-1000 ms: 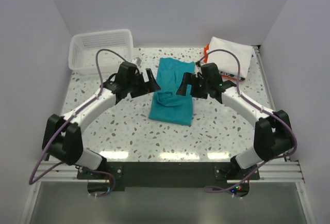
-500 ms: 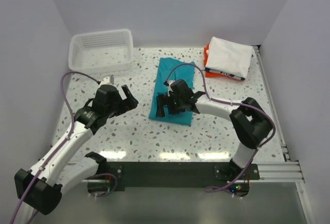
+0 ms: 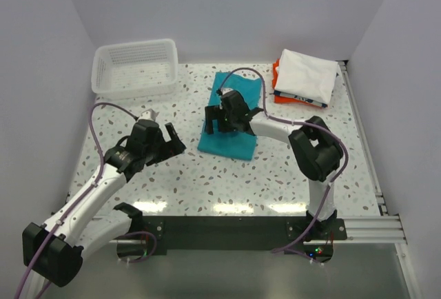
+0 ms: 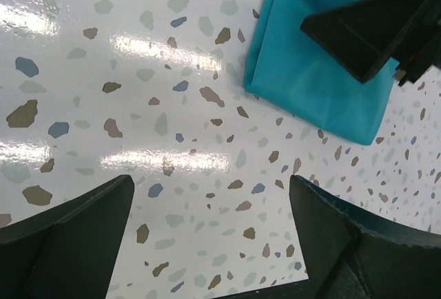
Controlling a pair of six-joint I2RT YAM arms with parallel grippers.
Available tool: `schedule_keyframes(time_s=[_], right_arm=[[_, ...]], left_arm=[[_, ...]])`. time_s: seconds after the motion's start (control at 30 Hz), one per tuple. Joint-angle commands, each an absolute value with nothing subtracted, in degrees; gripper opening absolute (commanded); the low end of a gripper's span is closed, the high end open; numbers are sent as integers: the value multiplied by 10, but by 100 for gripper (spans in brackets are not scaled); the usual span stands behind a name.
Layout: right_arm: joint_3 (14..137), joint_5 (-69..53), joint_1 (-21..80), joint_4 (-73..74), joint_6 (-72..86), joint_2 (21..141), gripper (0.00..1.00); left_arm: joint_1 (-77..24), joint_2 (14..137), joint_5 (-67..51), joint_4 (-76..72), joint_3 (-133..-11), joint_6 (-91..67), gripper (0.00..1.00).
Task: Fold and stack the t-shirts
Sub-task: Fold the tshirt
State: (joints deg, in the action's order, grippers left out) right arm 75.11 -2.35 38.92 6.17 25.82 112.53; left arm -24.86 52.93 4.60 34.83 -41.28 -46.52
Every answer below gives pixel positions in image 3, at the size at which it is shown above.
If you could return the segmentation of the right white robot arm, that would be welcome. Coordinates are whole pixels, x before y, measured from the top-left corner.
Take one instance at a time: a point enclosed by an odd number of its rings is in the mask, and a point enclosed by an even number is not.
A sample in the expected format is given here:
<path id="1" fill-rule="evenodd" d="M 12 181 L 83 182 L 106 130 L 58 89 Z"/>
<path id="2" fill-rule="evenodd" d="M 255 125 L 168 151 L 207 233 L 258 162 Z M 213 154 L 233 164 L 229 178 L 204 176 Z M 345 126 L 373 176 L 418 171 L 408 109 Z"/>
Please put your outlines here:
<path id="1" fill-rule="evenodd" d="M 336 217 L 334 181 L 345 150 L 321 117 L 306 121 L 276 118 L 263 108 L 251 109 L 242 94 L 232 90 L 222 94 L 218 104 L 205 108 L 205 132 L 240 132 L 288 144 L 309 183 L 307 231 L 316 239 L 331 231 L 330 220 Z"/>

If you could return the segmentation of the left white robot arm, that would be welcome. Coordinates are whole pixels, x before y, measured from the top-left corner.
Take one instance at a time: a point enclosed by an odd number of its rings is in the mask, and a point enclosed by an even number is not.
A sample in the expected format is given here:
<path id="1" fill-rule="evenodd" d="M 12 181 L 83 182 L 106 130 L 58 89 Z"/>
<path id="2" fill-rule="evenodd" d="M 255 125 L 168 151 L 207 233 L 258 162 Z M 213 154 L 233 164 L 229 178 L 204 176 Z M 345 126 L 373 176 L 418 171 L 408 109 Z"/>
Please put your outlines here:
<path id="1" fill-rule="evenodd" d="M 95 173 L 60 211 L 42 225 L 30 223 L 22 233 L 25 266 L 58 287 L 71 282 L 83 264 L 79 236 L 98 210 L 144 167 L 185 151 L 172 123 L 165 124 L 165 129 L 168 141 L 157 122 L 139 119 L 131 134 L 101 157 Z"/>

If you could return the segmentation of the teal t-shirt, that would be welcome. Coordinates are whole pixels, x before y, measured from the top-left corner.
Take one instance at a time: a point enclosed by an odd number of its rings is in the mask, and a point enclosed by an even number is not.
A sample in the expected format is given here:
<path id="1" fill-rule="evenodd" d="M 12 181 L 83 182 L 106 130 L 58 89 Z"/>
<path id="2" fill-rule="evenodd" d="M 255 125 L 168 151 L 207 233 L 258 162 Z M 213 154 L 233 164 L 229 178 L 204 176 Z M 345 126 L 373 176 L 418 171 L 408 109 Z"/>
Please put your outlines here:
<path id="1" fill-rule="evenodd" d="M 215 74 L 212 93 L 205 107 L 205 122 L 198 151 L 250 161 L 257 137 L 249 121 L 258 110 L 261 82 L 226 72 Z"/>

